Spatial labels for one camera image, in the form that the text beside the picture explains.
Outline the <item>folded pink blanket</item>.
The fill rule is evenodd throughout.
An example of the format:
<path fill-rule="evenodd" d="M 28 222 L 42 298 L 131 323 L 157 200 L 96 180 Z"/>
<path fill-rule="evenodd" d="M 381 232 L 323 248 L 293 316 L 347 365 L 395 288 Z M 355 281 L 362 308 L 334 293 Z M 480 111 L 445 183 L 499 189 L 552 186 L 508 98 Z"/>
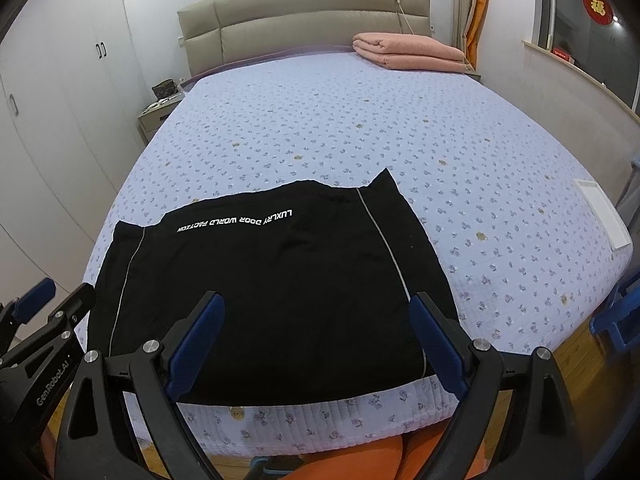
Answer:
<path fill-rule="evenodd" d="M 429 36 L 362 32 L 352 38 L 362 58 L 388 70 L 463 74 L 472 70 L 464 53 Z"/>

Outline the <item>beige padded headboard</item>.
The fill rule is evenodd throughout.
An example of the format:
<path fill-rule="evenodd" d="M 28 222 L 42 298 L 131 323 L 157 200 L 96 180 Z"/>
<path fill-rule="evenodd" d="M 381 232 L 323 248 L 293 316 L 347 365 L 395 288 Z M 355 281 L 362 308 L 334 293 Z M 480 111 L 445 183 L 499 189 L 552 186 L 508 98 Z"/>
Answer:
<path fill-rule="evenodd" d="M 190 73 L 398 32 L 394 0 L 201 0 L 177 12 Z"/>

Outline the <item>white tray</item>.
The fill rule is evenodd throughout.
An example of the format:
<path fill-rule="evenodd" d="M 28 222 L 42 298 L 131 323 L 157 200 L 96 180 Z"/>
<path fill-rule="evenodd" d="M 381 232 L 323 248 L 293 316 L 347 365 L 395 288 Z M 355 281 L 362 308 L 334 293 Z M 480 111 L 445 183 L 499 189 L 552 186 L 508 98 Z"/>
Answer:
<path fill-rule="evenodd" d="M 582 193 L 592 213 L 601 223 L 613 250 L 631 244 L 631 237 L 622 217 L 596 181 L 575 179 L 574 185 Z"/>

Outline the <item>floral quilted bed cover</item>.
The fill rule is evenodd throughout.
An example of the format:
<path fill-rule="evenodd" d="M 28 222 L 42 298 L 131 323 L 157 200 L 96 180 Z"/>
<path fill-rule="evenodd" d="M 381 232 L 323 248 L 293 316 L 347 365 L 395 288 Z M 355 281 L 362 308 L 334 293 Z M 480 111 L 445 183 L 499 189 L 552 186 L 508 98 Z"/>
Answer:
<path fill-rule="evenodd" d="M 611 248 L 574 185 L 591 174 L 544 128 L 465 75 L 393 72 L 355 53 L 309 53 L 200 79 L 134 163 L 85 278 L 115 226 L 152 226 L 202 200 L 297 181 L 361 188 L 389 172 L 434 248 L 458 321 L 496 349 L 558 348 L 613 288 L 632 247 Z M 347 400 L 179 401 L 212 454 L 336 450 L 450 417 L 434 372 Z"/>

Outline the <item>brown patterned bag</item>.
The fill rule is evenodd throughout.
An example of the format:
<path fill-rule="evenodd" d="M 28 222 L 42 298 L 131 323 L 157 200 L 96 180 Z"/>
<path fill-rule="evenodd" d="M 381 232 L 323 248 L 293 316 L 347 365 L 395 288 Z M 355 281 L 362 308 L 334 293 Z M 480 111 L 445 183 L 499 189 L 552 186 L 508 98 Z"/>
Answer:
<path fill-rule="evenodd" d="M 170 98 L 178 92 L 175 81 L 171 78 L 165 79 L 152 87 L 152 92 L 157 101 Z"/>

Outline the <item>white wardrobe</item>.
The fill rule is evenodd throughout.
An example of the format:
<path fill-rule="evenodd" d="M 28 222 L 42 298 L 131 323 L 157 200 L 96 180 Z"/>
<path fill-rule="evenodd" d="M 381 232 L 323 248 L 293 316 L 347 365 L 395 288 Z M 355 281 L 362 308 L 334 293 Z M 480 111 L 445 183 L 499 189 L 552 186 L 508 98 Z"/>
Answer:
<path fill-rule="evenodd" d="M 144 143 L 124 0 L 27 0 L 1 41 L 1 225 L 64 292 Z"/>

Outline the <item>blue plastic stool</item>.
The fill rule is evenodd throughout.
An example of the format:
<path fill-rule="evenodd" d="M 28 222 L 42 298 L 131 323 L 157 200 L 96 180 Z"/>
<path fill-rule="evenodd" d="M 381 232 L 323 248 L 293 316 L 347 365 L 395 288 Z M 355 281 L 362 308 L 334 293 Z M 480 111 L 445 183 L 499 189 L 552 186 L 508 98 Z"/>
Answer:
<path fill-rule="evenodd" d="M 593 335 L 607 334 L 616 352 L 639 345 L 639 269 L 622 278 L 589 322 Z"/>

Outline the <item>grey bedside table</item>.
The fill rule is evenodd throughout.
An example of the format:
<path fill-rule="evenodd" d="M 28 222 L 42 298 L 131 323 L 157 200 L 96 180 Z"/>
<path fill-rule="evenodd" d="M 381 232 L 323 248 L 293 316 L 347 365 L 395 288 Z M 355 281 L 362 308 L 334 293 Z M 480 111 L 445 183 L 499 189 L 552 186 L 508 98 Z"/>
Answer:
<path fill-rule="evenodd" d="M 182 92 L 161 99 L 149 105 L 138 117 L 138 130 L 145 144 L 149 144 L 157 130 L 180 104 L 184 97 Z"/>

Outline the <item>orange trousers leg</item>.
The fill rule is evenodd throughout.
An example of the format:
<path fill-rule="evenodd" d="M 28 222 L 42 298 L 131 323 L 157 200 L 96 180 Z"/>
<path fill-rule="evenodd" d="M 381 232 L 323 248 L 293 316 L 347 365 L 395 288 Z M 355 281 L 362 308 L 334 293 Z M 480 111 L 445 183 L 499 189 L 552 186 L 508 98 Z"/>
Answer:
<path fill-rule="evenodd" d="M 448 422 L 352 448 L 302 457 L 303 465 L 285 479 L 413 479 L 435 451 Z"/>

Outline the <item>black hooded jacket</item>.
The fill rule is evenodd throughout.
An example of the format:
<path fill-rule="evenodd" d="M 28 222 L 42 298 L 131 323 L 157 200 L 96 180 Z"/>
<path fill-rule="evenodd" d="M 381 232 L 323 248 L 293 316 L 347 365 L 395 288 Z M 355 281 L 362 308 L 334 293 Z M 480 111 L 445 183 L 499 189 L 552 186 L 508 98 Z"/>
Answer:
<path fill-rule="evenodd" d="M 119 222 L 96 279 L 88 345 L 120 356 L 162 339 L 206 292 L 218 334 L 181 401 L 271 406 L 347 400 L 432 374 L 409 321 L 454 296 L 421 222 L 387 171 L 361 188 L 297 181 Z"/>

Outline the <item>beige and orange curtain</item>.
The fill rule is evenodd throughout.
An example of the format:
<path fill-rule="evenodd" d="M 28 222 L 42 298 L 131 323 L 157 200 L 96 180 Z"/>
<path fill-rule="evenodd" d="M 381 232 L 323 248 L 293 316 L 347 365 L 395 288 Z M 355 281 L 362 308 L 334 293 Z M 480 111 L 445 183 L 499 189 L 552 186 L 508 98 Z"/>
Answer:
<path fill-rule="evenodd" d="M 461 50 L 473 68 L 477 68 L 478 47 L 489 0 L 454 0 L 452 44 Z"/>

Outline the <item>red window decoration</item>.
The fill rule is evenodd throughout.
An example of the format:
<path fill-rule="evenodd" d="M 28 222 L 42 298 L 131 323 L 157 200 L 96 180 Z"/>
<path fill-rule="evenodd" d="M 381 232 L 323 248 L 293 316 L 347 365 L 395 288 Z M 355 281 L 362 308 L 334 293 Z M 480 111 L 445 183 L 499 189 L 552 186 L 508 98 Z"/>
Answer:
<path fill-rule="evenodd" d="M 601 26 L 614 22 L 614 12 L 608 0 L 582 0 L 582 4 L 590 18 Z"/>

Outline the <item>dark window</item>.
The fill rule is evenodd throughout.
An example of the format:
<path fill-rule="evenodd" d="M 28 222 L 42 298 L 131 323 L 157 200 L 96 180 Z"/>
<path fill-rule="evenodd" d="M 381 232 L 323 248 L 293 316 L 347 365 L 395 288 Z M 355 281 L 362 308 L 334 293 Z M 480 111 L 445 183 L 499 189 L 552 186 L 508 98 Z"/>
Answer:
<path fill-rule="evenodd" d="M 533 44 L 562 58 L 639 111 L 639 40 L 624 27 L 613 0 L 614 22 L 601 26 L 582 0 L 536 0 Z"/>

